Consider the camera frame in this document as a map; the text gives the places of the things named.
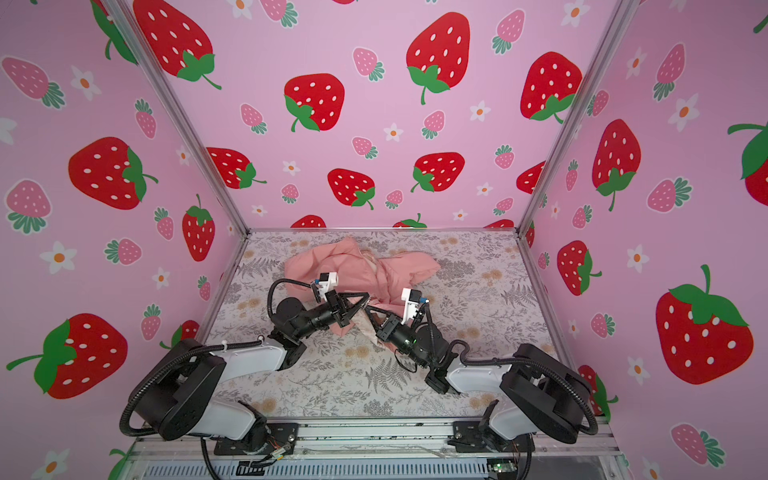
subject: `white flower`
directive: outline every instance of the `white flower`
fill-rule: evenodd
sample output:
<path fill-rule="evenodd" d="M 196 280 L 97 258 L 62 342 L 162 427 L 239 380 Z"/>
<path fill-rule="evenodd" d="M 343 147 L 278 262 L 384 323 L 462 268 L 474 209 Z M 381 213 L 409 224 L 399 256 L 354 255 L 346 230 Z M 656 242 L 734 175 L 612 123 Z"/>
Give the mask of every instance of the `white flower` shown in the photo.
<path fill-rule="evenodd" d="M 394 140 L 394 141 L 400 141 L 400 135 L 402 135 L 402 130 L 397 128 L 396 124 L 392 124 L 391 127 L 385 128 L 384 133 L 386 134 L 386 140 Z"/>
<path fill-rule="evenodd" d="M 179 164 L 187 165 L 190 164 L 190 155 L 189 152 L 187 152 L 187 149 L 184 148 L 184 145 L 181 146 L 178 150 L 176 150 L 176 155 L 179 157 Z"/>
<path fill-rule="evenodd" d="M 584 0 L 576 0 L 573 3 L 566 3 L 564 6 L 565 16 L 560 25 L 571 24 L 578 27 L 578 23 L 583 14 L 589 12 L 589 5 L 584 5 Z"/>
<path fill-rule="evenodd" d="M 632 357 L 628 356 L 627 361 L 629 362 L 629 370 L 627 370 L 627 374 L 633 376 L 634 379 L 637 380 L 637 383 L 643 385 L 643 379 L 650 378 L 650 373 L 643 368 L 643 359 L 633 360 Z"/>
<path fill-rule="evenodd" d="M 640 47 L 637 47 L 637 51 L 634 53 L 634 56 L 627 60 L 627 78 L 633 75 L 637 77 L 640 74 L 640 65 L 643 64 L 647 56 L 647 53 L 643 53 Z"/>
<path fill-rule="evenodd" d="M 162 266 L 159 266 L 157 268 L 157 275 L 152 276 L 152 280 L 157 282 L 157 289 L 161 289 L 164 286 L 168 286 L 168 277 L 170 276 L 170 272 L 166 272 L 163 270 Z"/>
<path fill-rule="evenodd" d="M 296 172 L 300 172 L 301 169 L 296 166 L 296 162 L 283 162 L 283 171 L 288 172 L 291 177 L 296 176 Z"/>
<path fill-rule="evenodd" d="M 643 255 L 642 245 L 638 245 L 634 250 L 627 248 L 627 255 L 629 256 L 629 260 L 627 261 L 627 268 L 634 267 L 638 273 L 643 271 L 643 263 L 647 263 L 648 260 L 650 260 L 648 255 Z"/>
<path fill-rule="evenodd" d="M 664 480 L 659 474 L 659 464 L 656 462 L 649 462 L 643 457 L 643 476 L 648 480 Z"/>
<path fill-rule="evenodd" d="M 0 118 L 0 141 L 8 145 L 13 145 L 11 130 L 16 128 L 16 122 L 10 118 Z"/>
<path fill-rule="evenodd" d="M 41 253 L 40 258 L 46 262 L 50 262 L 48 269 L 51 271 L 51 275 L 53 275 L 62 268 L 65 270 L 74 270 L 74 262 L 72 262 L 72 259 L 77 253 L 77 250 L 66 250 L 61 242 L 55 241 L 53 243 L 53 251 Z"/>
<path fill-rule="evenodd" d="M 54 475 L 59 475 L 67 471 L 67 464 L 65 460 L 69 455 L 69 449 L 64 450 L 62 453 L 48 452 L 45 454 L 45 465 L 35 470 L 32 474 L 32 478 L 40 478 L 41 480 L 51 480 Z"/>
<path fill-rule="evenodd" d="M 472 112 L 472 116 L 469 118 L 469 120 L 485 121 L 485 114 L 491 111 L 491 108 L 486 107 L 485 100 L 483 100 L 477 105 L 472 105 L 469 110 Z"/>
<path fill-rule="evenodd" d="M 678 98 L 677 103 L 675 104 L 675 112 L 667 122 L 670 124 L 676 123 L 677 131 L 683 131 L 685 124 L 689 120 L 693 120 L 694 118 L 699 117 L 698 109 L 694 108 L 698 100 L 699 94 L 694 94 L 694 96 L 689 98 L 688 101 L 685 101 L 682 98 Z"/>
<path fill-rule="evenodd" d="M 85 95 L 88 100 L 93 100 L 94 94 L 101 94 L 101 89 L 94 83 L 94 75 L 91 72 L 82 72 L 79 68 L 72 65 L 72 73 L 74 74 L 74 78 L 72 78 L 70 84 L 73 87 L 82 90 L 83 95 Z"/>
<path fill-rule="evenodd" d="M 579 333 L 579 329 L 576 326 L 576 320 L 571 320 L 570 322 L 568 322 L 568 332 L 571 332 L 571 335 L 573 335 L 574 338 L 576 338 L 576 335 L 578 335 Z"/>
<path fill-rule="evenodd" d="M 234 18 L 243 16 L 250 20 L 250 6 L 253 5 L 253 0 L 227 0 L 227 3 L 232 5 L 232 16 Z"/>
<path fill-rule="evenodd" d="M 493 190 L 493 187 L 489 187 L 488 182 L 485 182 L 483 185 L 480 185 L 478 187 L 478 195 L 485 195 L 487 197 L 488 192 L 490 192 L 491 190 Z"/>
<path fill-rule="evenodd" d="M 670 3 L 670 8 L 677 7 L 677 11 L 678 12 L 682 12 L 683 11 L 683 7 L 685 7 L 685 2 L 687 2 L 687 1 L 688 0 L 672 0 L 672 3 Z"/>

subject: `crumpled fabric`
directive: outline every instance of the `crumpled fabric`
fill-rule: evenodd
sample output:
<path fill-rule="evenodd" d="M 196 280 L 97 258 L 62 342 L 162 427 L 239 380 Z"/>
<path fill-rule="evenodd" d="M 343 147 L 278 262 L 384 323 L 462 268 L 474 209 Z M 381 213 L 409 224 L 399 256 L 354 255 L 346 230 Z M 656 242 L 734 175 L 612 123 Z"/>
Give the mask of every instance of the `crumpled fabric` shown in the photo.
<path fill-rule="evenodd" d="M 402 289 L 411 288 L 438 270 L 440 265 L 427 253 L 404 252 L 394 257 L 377 259 L 370 250 L 360 250 L 352 237 L 299 253 L 285 263 L 286 278 L 304 283 L 313 282 L 321 273 L 337 272 L 337 292 L 368 292 L 371 296 L 369 305 L 400 316 L 405 305 L 400 299 Z M 286 284 L 286 289 L 289 296 L 295 296 L 302 302 L 314 302 L 312 290 L 292 284 Z M 330 329 L 336 335 L 344 336 L 354 326 L 373 343 L 378 342 L 376 332 L 362 310 L 348 326 L 342 328 L 333 324 Z M 383 345 L 394 351 L 393 345 Z"/>

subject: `strawberry wallpaper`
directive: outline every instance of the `strawberry wallpaper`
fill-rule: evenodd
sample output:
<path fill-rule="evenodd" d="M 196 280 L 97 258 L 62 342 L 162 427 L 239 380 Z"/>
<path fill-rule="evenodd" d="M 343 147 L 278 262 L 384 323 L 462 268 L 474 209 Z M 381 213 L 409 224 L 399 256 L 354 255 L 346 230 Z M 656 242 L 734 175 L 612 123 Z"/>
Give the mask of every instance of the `strawberry wallpaper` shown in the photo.
<path fill-rule="evenodd" d="M 768 8 L 641 3 L 531 250 L 634 478 L 759 478 Z"/>
<path fill-rule="evenodd" d="M 103 5 L 7 6 L 4 476 L 114 480 L 128 394 L 195 335 L 237 237 Z"/>
<path fill-rule="evenodd" d="M 261 228 L 519 223 L 614 4 L 132 5 Z"/>

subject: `red strawberry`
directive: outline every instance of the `red strawberry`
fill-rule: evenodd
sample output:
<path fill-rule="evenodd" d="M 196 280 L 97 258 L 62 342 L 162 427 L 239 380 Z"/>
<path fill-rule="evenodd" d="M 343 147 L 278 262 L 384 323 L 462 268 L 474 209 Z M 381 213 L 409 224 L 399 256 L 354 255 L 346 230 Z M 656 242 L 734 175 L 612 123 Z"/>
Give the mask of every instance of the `red strawberry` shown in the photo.
<path fill-rule="evenodd" d="M 299 12 L 293 9 L 293 3 L 286 0 L 261 0 L 266 16 L 273 22 L 280 22 L 283 28 L 293 28 L 299 23 Z"/>
<path fill-rule="evenodd" d="M 392 190 L 389 195 L 386 196 L 385 205 L 390 210 L 394 210 L 402 203 L 402 191 Z"/>
<path fill-rule="evenodd" d="M 678 423 L 670 429 L 670 435 L 675 445 L 699 465 L 709 462 L 714 468 L 725 466 L 725 452 L 704 430 L 699 432 L 693 425 Z"/>
<path fill-rule="evenodd" d="M 32 359 L 35 382 L 55 399 L 70 399 L 96 386 L 125 362 L 128 344 L 112 325 L 99 316 L 80 313 L 54 328 L 43 342 L 41 355 L 10 362 L 5 368 Z"/>
<path fill-rule="evenodd" d="M 253 182 L 265 184 L 266 180 L 256 180 L 256 168 L 248 157 L 229 148 L 207 148 L 211 160 L 224 180 L 224 184 L 235 190 L 248 188 Z"/>
<path fill-rule="evenodd" d="M 565 174 L 565 188 L 569 192 L 574 189 L 578 179 L 578 172 L 576 170 L 578 170 L 578 162 L 576 159 L 573 159 L 568 165 L 568 173 Z"/>
<path fill-rule="evenodd" d="M 188 81 L 214 71 L 214 47 L 208 35 L 191 18 L 163 0 L 134 0 L 134 15 L 160 66 L 174 77 Z"/>
<path fill-rule="evenodd" d="M 533 247 L 533 239 L 536 238 L 536 228 L 531 220 L 531 228 L 525 232 L 525 239 L 528 241 L 528 248 Z"/>
<path fill-rule="evenodd" d="M 426 228 L 426 224 L 421 223 L 421 221 L 422 215 L 419 214 L 416 220 L 413 220 L 412 218 L 409 218 L 408 220 L 400 220 L 398 223 L 392 225 L 392 228 Z"/>
<path fill-rule="evenodd" d="M 469 63 L 469 20 L 446 13 L 415 38 L 406 53 L 411 80 L 434 94 L 450 90 L 464 78 Z"/>
<path fill-rule="evenodd" d="M 373 51 L 367 48 L 355 48 L 352 52 L 352 60 L 355 61 L 357 73 L 368 77 L 370 81 L 379 81 L 384 78 L 384 65 Z"/>
<path fill-rule="evenodd" d="M 141 258 L 141 247 L 130 238 L 124 238 L 119 243 L 117 240 L 107 243 L 107 249 L 104 253 L 107 255 L 107 260 L 112 263 L 117 264 L 119 262 L 127 266 Z"/>
<path fill-rule="evenodd" d="M 583 207 L 579 207 L 576 210 L 571 223 L 573 224 L 574 228 L 581 230 L 586 227 L 587 223 L 590 221 L 592 221 L 592 207 L 589 205 L 584 205 Z"/>
<path fill-rule="evenodd" d="M 606 422 L 610 422 L 611 409 L 608 407 L 608 404 L 618 402 L 619 398 L 614 396 L 613 399 L 608 399 L 602 380 L 600 380 L 600 377 L 589 365 L 578 367 L 578 372 L 582 378 L 589 382 L 589 404 L 592 407 L 592 412 L 594 412 L 595 415 L 605 415 Z"/>
<path fill-rule="evenodd" d="M 134 57 L 131 49 L 128 48 L 123 35 L 120 34 L 118 27 L 115 26 L 111 16 L 107 13 L 107 9 L 104 8 L 104 4 L 101 2 L 101 0 L 91 0 L 91 9 L 93 10 L 94 18 L 96 18 L 96 23 L 98 24 L 99 28 L 109 37 L 109 40 L 107 41 L 107 47 L 104 49 L 104 56 L 107 57 L 107 60 L 111 60 L 109 56 L 109 48 L 114 42 L 114 48 L 118 51 L 122 58 L 125 58 L 132 64 L 138 65 L 136 57 Z"/>
<path fill-rule="evenodd" d="M 739 130 L 760 130 L 760 133 L 750 140 L 741 154 L 741 178 L 744 179 L 746 191 L 750 196 L 768 205 L 768 124 L 737 124 L 728 127 L 728 134 Z"/>
<path fill-rule="evenodd" d="M 592 273 L 592 255 L 584 242 L 576 240 L 562 247 L 558 252 L 558 272 L 565 286 L 575 296 L 589 288 L 591 276 L 602 276 L 602 272 Z"/>
<path fill-rule="evenodd" d="M 609 212 L 614 210 L 616 192 L 629 187 L 641 159 L 640 142 L 623 120 L 605 128 L 592 165 L 592 184 L 603 197 L 613 195 Z"/>
<path fill-rule="evenodd" d="M 525 11 L 520 8 L 504 17 L 498 23 L 496 27 L 497 36 L 493 38 L 493 49 L 496 55 L 503 55 L 507 50 L 512 49 L 512 44 L 523 34 L 524 23 Z"/>
<path fill-rule="evenodd" d="M 512 153 L 512 148 L 509 145 L 502 145 L 496 149 L 496 159 L 494 163 L 498 165 L 502 170 L 507 170 L 512 166 L 512 162 L 515 161 L 515 154 Z"/>
<path fill-rule="evenodd" d="M 257 135 L 266 133 L 264 117 L 261 116 L 261 113 L 256 108 L 248 104 L 242 104 L 240 106 L 240 117 L 243 118 L 243 123 L 248 125 L 253 133 Z"/>
<path fill-rule="evenodd" d="M 515 222 L 512 220 L 507 220 L 505 218 L 502 218 L 501 220 L 496 220 L 494 223 L 491 223 L 490 225 L 486 225 L 483 228 L 514 228 Z"/>
<path fill-rule="evenodd" d="M 710 295 L 710 268 L 702 265 L 707 290 L 681 285 L 656 305 L 661 352 L 670 371 L 699 385 L 732 372 L 752 355 L 749 326 L 730 300 Z"/>
<path fill-rule="evenodd" d="M 549 266 L 549 252 L 541 252 L 538 256 L 538 267 L 546 270 Z"/>
<path fill-rule="evenodd" d="M 328 172 L 328 185 L 342 205 L 362 207 L 368 204 L 373 210 L 371 199 L 376 195 L 376 185 L 368 175 L 335 168 Z"/>
<path fill-rule="evenodd" d="M 493 214 L 496 216 L 504 215 L 508 210 L 512 209 L 512 204 L 515 200 L 512 197 L 507 197 L 504 200 L 499 201 L 496 204 L 496 208 L 493 209 Z"/>
<path fill-rule="evenodd" d="M 554 119 L 563 123 L 558 113 L 571 106 L 581 85 L 581 70 L 566 57 L 549 51 L 537 58 L 528 70 L 520 112 L 532 120 Z"/>
<path fill-rule="evenodd" d="M 422 128 L 422 135 L 424 135 L 424 138 L 427 140 L 431 140 L 435 137 L 437 137 L 438 132 L 440 132 L 445 126 L 445 112 L 442 110 L 433 111 L 431 114 L 427 115 L 427 117 L 424 119 L 424 128 Z"/>
<path fill-rule="evenodd" d="M 424 191 L 442 192 L 453 185 L 464 170 L 464 163 L 464 157 L 456 152 L 424 155 L 413 166 L 413 180 L 418 183 L 413 186 L 411 193 L 419 186 Z"/>
<path fill-rule="evenodd" d="M 693 189 L 685 178 L 678 177 L 674 182 L 667 178 L 648 195 L 648 208 L 667 214 L 674 207 L 680 208 L 690 200 L 690 192 Z"/>
<path fill-rule="evenodd" d="M 299 198 L 299 189 L 294 184 L 287 184 L 280 193 L 283 194 L 283 201 L 289 205 L 296 203 L 296 200 Z"/>
<path fill-rule="evenodd" d="M 376 158 L 379 151 L 373 146 L 373 142 L 363 137 L 354 137 L 352 139 L 352 146 L 355 148 L 355 152 L 368 160 Z"/>
<path fill-rule="evenodd" d="M 160 342 L 160 346 L 164 349 L 170 350 L 174 348 L 174 346 L 176 346 L 176 344 L 181 340 L 193 339 L 197 335 L 197 329 L 199 328 L 199 323 L 195 322 L 194 320 L 187 320 L 186 322 L 182 323 L 181 326 L 179 326 L 179 328 L 177 328 L 174 332 L 174 336 L 170 339 L 170 346 L 166 346 L 162 341 Z"/>
<path fill-rule="evenodd" d="M 662 101 L 674 90 L 674 82 L 685 69 L 685 45 L 678 43 L 672 47 L 667 57 L 659 65 L 654 85 L 654 98 Z"/>
<path fill-rule="evenodd" d="M 533 189 L 536 188 L 538 178 L 541 176 L 541 171 L 544 170 L 545 163 L 541 162 L 521 173 L 518 177 L 518 190 L 522 190 L 527 194 L 533 194 Z"/>
<path fill-rule="evenodd" d="M 200 291 L 200 298 L 206 302 L 210 300 L 210 282 L 205 275 L 197 279 L 197 288 Z"/>
<path fill-rule="evenodd" d="M 135 106 L 137 110 L 136 123 L 139 124 L 139 128 L 147 138 L 154 138 L 154 134 L 157 131 L 157 122 L 152 116 L 152 109 L 149 108 L 149 104 L 143 98 L 136 100 Z"/>
<path fill-rule="evenodd" d="M 165 240 L 170 240 L 174 237 L 174 219 L 168 216 L 168 210 L 158 207 L 154 211 L 154 221 L 157 222 L 157 232 Z"/>
<path fill-rule="evenodd" d="M 197 205 L 193 205 L 181 220 L 181 232 L 187 242 L 192 260 L 202 262 L 208 256 L 210 246 L 216 235 L 216 225 L 208 210 L 203 208 L 200 195 L 197 195 Z"/>
<path fill-rule="evenodd" d="M 291 131 L 296 131 L 297 122 L 308 130 L 326 131 L 339 121 L 344 105 L 344 85 L 330 73 L 291 78 L 284 93 L 286 108 L 296 117 Z"/>
<path fill-rule="evenodd" d="M 597 117 L 605 106 L 608 105 L 608 98 L 608 92 L 605 90 L 600 90 L 596 95 L 593 95 L 589 105 L 587 105 L 587 115 Z"/>
<path fill-rule="evenodd" d="M 147 193 L 149 178 L 139 157 L 124 141 L 105 137 L 72 155 L 69 179 L 81 192 L 110 207 L 130 210 L 138 206 Z"/>
<path fill-rule="evenodd" d="M 59 109 L 65 105 L 64 93 L 58 84 L 49 82 L 42 68 L 30 61 L 4 56 L 2 68 L 19 91 L 32 100 L 42 101 L 46 107 Z"/>
<path fill-rule="evenodd" d="M 326 222 L 317 215 L 307 215 L 293 222 L 291 228 L 326 228 Z"/>
<path fill-rule="evenodd" d="M 613 336 L 614 332 L 616 331 L 616 323 L 614 322 L 614 319 L 611 318 L 611 316 L 607 313 L 605 315 L 598 313 L 597 315 L 593 316 L 590 325 L 592 327 L 592 331 L 597 333 L 597 335 L 602 339 L 608 338 L 609 335 Z"/>
<path fill-rule="evenodd" d="M 29 235 L 48 226 L 43 219 L 51 214 L 51 202 L 37 182 L 20 180 L 5 195 L 5 204 L 11 211 L 7 218 L 13 230 Z"/>
<path fill-rule="evenodd" d="M 152 340 L 160 329 L 160 313 L 160 307 L 154 303 L 144 312 L 144 319 L 141 320 L 141 335 L 145 340 Z"/>

